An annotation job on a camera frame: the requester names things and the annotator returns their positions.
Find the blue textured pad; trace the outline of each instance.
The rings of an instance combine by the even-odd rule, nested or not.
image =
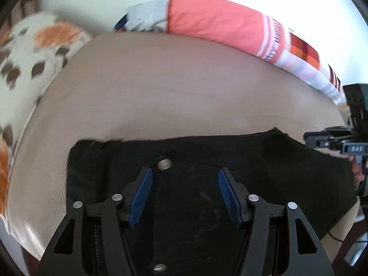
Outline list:
[[[243,223],[240,215],[240,203],[231,187],[225,172],[221,169],[218,172],[218,186],[224,199],[231,222],[240,227]]]
[[[150,193],[152,187],[152,181],[152,170],[148,169],[137,191],[135,192],[132,203],[130,204],[130,216],[128,219],[128,224],[130,227],[133,227],[141,218],[144,205],[146,204],[148,194]]]

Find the metal button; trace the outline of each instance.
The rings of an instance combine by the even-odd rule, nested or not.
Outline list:
[[[81,202],[81,201],[76,201],[76,202],[73,203],[73,207],[75,209],[80,208],[82,205],[83,205],[83,202]]]
[[[157,167],[159,170],[166,170],[169,169],[172,165],[173,163],[168,158],[166,158],[162,161],[159,161]]]
[[[255,194],[249,195],[248,198],[249,198],[250,201],[258,201],[259,200],[259,197]]]
[[[167,269],[166,264],[156,264],[156,266],[153,267],[153,270],[155,272],[163,272],[166,271],[166,269]]]
[[[288,204],[287,204],[287,206],[289,207],[289,208],[291,208],[292,210],[294,210],[294,209],[296,209],[298,206],[297,206],[297,204],[295,203],[295,202],[289,202]]]
[[[119,200],[122,200],[122,199],[123,199],[123,196],[121,194],[113,195],[113,200],[114,201],[119,201]]]

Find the gray fabric section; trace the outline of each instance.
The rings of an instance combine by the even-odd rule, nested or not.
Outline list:
[[[41,258],[65,215],[67,156],[81,138],[238,135],[277,127],[302,142],[306,131],[341,124],[324,94],[237,49],[169,34],[100,35],[59,73],[29,122],[10,176],[9,228]]]
[[[127,8],[126,31],[167,32],[169,0],[154,0]]]

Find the human hand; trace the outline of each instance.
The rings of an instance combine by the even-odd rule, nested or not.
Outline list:
[[[348,160],[351,164],[351,171],[354,175],[354,185],[358,186],[365,178],[362,167],[354,161],[354,156],[350,155]]]

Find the colorful blanket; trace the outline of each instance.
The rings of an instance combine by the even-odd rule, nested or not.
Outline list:
[[[187,35],[225,44],[288,71],[337,105],[346,103],[340,80],[315,49],[275,19],[230,1],[145,2],[129,7],[115,29]]]

